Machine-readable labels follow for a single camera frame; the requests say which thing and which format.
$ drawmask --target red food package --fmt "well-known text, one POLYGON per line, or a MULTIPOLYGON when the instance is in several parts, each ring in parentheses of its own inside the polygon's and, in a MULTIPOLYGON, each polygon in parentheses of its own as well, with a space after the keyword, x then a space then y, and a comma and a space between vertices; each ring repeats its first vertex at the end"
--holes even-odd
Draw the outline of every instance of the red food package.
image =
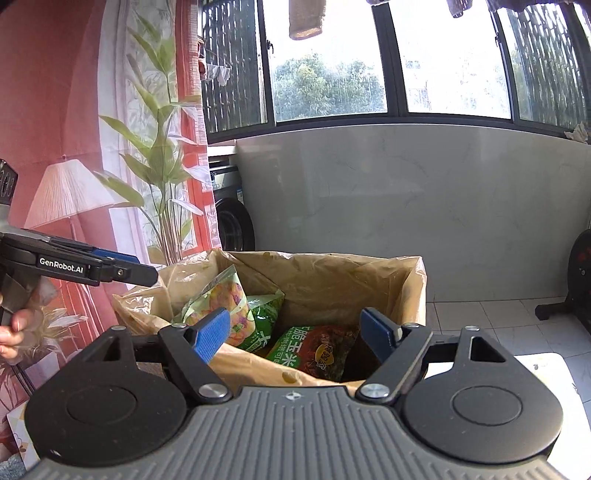
POLYGON ((357 326, 292 327, 277 340, 267 360, 338 382, 358 333, 357 326))

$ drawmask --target tile floor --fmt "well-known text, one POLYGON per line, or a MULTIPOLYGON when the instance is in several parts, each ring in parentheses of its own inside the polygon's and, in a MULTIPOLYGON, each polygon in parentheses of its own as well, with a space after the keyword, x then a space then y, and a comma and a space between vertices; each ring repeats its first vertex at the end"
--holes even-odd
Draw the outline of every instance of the tile floor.
POLYGON ((564 299, 427 303, 427 325, 434 332, 459 333, 478 325, 514 355, 555 352, 569 366, 591 424, 591 335, 570 315, 539 321, 534 309, 564 299))

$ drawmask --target green snack bag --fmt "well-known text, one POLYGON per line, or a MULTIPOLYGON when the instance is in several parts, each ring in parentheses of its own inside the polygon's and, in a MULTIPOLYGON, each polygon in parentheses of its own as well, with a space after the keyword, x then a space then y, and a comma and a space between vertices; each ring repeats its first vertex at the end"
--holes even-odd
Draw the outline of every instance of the green snack bag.
POLYGON ((358 333, 359 327, 347 325, 292 327, 277 340, 267 360, 338 382, 358 333))
POLYGON ((273 295, 257 295, 246 298, 255 319, 255 331, 238 348, 247 352, 255 352, 269 343, 284 298, 285 294, 281 290, 277 290, 273 295))

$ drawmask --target snack bag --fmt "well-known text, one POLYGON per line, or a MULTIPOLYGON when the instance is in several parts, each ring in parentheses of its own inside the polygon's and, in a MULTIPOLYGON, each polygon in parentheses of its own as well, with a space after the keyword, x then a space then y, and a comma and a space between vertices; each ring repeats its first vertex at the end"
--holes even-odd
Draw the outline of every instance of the snack bag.
POLYGON ((358 333, 357 326, 292 327, 277 340, 267 360, 338 382, 358 333))
POLYGON ((215 309, 225 308, 230 312, 230 336, 226 343, 240 346, 255 331, 255 321, 248 308, 236 267, 231 265, 225 269, 203 289, 203 292, 187 302, 176 318, 177 323, 195 325, 215 309))
POLYGON ((255 352, 269 343, 284 298, 285 294, 281 290, 277 290, 273 295, 257 295, 246 298, 255 320, 255 331, 242 342, 240 345, 242 350, 255 352))

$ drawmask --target washing machine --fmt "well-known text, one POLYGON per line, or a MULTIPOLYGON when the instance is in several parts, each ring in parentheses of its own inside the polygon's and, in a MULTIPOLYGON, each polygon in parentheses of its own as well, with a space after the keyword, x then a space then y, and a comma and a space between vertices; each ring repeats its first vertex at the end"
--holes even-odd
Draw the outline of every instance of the washing machine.
POLYGON ((255 231, 244 206, 242 179, 236 165, 210 163, 213 197, 216 202, 217 229, 226 252, 255 249, 255 231))

